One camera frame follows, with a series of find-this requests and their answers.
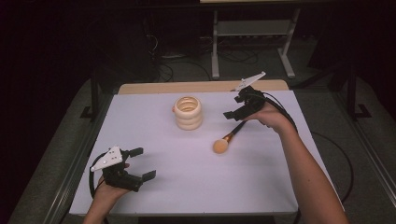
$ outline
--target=desk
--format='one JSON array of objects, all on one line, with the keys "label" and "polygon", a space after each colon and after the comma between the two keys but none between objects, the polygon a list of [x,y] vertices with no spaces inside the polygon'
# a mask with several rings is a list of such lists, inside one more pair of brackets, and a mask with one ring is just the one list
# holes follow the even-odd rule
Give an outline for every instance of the desk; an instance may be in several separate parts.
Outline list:
[{"label": "desk", "polygon": [[[122,86],[107,112],[70,213],[84,215],[88,211],[92,201],[88,188],[89,167],[100,153],[114,145],[122,149],[143,147],[143,155],[127,161],[131,163],[127,171],[142,175],[155,169],[157,176],[146,182],[138,193],[122,197],[112,214],[144,217],[295,212],[297,202],[287,164],[278,136],[272,129],[250,121],[226,153],[219,155],[211,150],[213,142],[238,123],[224,118],[222,112],[235,110],[240,105],[233,99],[237,92],[229,91],[230,86],[235,87],[235,82],[217,82],[216,92],[210,83],[213,82],[185,83],[191,88],[189,93],[181,88],[182,83]],[[294,118],[304,143],[327,174],[294,93],[285,89],[283,81],[255,83],[255,88],[271,86],[281,89],[268,92]],[[142,87],[152,88],[153,93]],[[186,94],[199,98],[204,109],[204,122],[194,131],[180,130],[171,111],[175,100]]]}]

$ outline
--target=dark background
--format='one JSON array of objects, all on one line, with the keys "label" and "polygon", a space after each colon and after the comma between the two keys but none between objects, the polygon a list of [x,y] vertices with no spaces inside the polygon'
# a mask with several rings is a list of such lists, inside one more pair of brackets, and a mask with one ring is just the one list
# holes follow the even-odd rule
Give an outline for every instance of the dark background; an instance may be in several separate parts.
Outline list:
[{"label": "dark background", "polygon": [[[199,50],[199,35],[211,32],[206,28],[212,22],[207,11],[157,11],[142,23],[147,12],[108,12],[100,4],[106,1],[0,3],[0,223],[7,222],[67,107],[92,72],[113,77],[113,83],[100,83],[105,91],[123,82],[150,82],[157,75],[156,61],[148,54],[144,30],[161,37],[162,48],[180,48],[190,54]],[[257,13],[261,14],[230,11],[226,16],[254,19]],[[395,5],[387,1],[311,7],[303,9],[295,33],[295,37],[318,38],[310,66],[353,64],[394,118],[395,13]]]}]

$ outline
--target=person's right hand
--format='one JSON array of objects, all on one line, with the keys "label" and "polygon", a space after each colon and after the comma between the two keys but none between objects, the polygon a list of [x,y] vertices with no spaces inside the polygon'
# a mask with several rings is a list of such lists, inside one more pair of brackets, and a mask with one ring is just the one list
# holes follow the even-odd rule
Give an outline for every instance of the person's right hand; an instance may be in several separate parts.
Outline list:
[{"label": "person's right hand", "polygon": [[288,131],[289,129],[294,130],[290,121],[269,103],[265,103],[261,110],[246,117],[244,120],[250,119],[258,120],[261,124],[273,128],[277,133]]}]

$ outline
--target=floor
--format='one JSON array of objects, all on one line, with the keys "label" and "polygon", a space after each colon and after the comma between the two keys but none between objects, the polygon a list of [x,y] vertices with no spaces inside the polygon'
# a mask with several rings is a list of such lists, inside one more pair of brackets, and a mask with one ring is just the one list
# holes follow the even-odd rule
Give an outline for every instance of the floor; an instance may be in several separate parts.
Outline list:
[{"label": "floor", "polygon": [[[293,86],[319,72],[306,67],[316,45],[314,38],[293,40],[290,45],[288,55],[295,79],[286,77],[277,56],[276,48],[281,39],[244,40],[242,48],[226,48],[235,41],[224,39],[221,42],[220,80],[237,80],[264,71],[267,75],[263,79],[281,78]],[[210,45],[204,40],[203,43],[203,53],[199,57],[186,57],[170,50],[163,56],[161,75],[156,81],[210,80],[210,48],[207,47]],[[370,86],[360,79],[357,104],[365,105],[372,117],[352,120],[345,110],[347,91],[329,91],[330,78],[294,90],[318,150],[351,223],[393,223],[396,220],[392,182],[396,179],[396,122],[376,100]],[[9,223],[81,223],[82,217],[68,215],[67,208],[85,166],[87,148],[92,146],[100,130],[97,122],[80,117],[83,109],[91,104],[90,84],[87,82],[81,87],[70,105]],[[99,123],[111,95],[101,94],[100,97],[103,109],[97,117]],[[296,214],[276,216],[275,223],[293,223],[295,217]],[[110,216],[109,221],[143,223],[137,217]]]}]

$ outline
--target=beige stacked ring object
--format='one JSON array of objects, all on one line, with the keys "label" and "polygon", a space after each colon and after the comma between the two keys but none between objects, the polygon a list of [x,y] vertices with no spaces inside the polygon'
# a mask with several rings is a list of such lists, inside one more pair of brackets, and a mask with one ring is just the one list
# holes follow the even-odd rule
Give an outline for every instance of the beige stacked ring object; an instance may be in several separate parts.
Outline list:
[{"label": "beige stacked ring object", "polygon": [[190,131],[201,126],[204,119],[201,102],[193,96],[179,98],[173,107],[176,124],[182,130]]}]

